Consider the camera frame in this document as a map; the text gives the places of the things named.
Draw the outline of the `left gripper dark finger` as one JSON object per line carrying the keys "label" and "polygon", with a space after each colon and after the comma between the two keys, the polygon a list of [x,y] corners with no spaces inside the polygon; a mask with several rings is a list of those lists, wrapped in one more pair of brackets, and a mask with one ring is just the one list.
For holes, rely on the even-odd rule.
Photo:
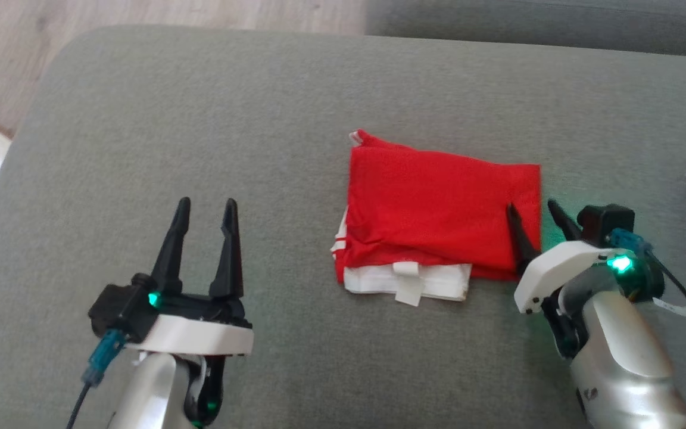
{"label": "left gripper dark finger", "polygon": [[220,230],[223,244],[217,274],[209,287],[212,299],[241,299],[244,296],[239,207],[233,198],[226,202]]}
{"label": "left gripper dark finger", "polygon": [[188,233],[190,212],[191,199],[181,198],[154,263],[151,277],[156,281],[156,291],[161,295],[175,296],[182,292],[180,267],[182,267],[183,239]]}

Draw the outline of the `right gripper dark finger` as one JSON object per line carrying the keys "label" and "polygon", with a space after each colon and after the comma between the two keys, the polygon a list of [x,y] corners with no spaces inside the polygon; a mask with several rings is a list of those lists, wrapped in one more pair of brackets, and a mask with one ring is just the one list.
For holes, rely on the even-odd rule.
{"label": "right gripper dark finger", "polygon": [[555,225],[560,228],[567,241],[580,241],[582,239],[582,228],[564,210],[558,201],[549,199],[547,207],[553,218]]}
{"label": "right gripper dark finger", "polygon": [[531,261],[541,255],[541,250],[534,247],[528,238],[522,225],[522,217],[514,204],[507,205],[507,227],[512,242],[516,275],[523,275]]}

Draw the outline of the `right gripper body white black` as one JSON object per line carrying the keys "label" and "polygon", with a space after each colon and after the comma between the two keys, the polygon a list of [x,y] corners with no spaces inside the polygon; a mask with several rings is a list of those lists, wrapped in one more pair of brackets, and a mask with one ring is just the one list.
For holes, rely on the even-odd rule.
{"label": "right gripper body white black", "polygon": [[650,302],[664,295],[664,275],[658,263],[634,251],[566,241],[528,263],[514,301],[520,314],[542,313],[560,356],[575,358],[589,337],[584,307],[602,291]]}

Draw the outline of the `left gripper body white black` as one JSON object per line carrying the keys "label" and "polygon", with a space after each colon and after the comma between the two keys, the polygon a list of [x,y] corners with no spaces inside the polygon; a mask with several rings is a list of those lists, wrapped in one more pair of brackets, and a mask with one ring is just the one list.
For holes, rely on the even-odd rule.
{"label": "left gripper body white black", "polygon": [[254,333],[234,319],[159,314],[126,388],[127,427],[206,427],[223,405],[226,359],[251,353]]}

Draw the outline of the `red basketball jersey white sleeves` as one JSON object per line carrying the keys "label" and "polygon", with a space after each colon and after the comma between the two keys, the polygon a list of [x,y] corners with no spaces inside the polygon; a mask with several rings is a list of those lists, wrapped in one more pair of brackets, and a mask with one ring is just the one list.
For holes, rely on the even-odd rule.
{"label": "red basketball jersey white sleeves", "polygon": [[345,214],[331,248],[349,293],[463,301],[472,279],[518,278],[507,208],[541,249],[538,164],[499,164],[350,133]]}

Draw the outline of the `grey sofa seat cushion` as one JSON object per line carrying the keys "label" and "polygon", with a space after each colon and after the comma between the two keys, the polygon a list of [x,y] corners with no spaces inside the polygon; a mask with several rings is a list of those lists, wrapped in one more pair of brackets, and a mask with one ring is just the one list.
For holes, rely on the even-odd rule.
{"label": "grey sofa seat cushion", "polygon": [[686,286],[686,57],[503,43],[117,26],[52,61],[0,169],[0,429],[65,429],[109,283],[149,272],[191,198],[185,290],[239,204],[251,356],[231,429],[585,429],[568,366],[515,286],[463,303],[357,296],[330,247],[357,128],[537,163],[575,216],[618,203]]}

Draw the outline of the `grey sofa back cushion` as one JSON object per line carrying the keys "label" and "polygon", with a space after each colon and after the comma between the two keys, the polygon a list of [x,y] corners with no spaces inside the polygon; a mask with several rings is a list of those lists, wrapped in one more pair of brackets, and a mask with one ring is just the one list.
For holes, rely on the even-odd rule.
{"label": "grey sofa back cushion", "polygon": [[368,35],[686,56],[686,0],[367,0]]}

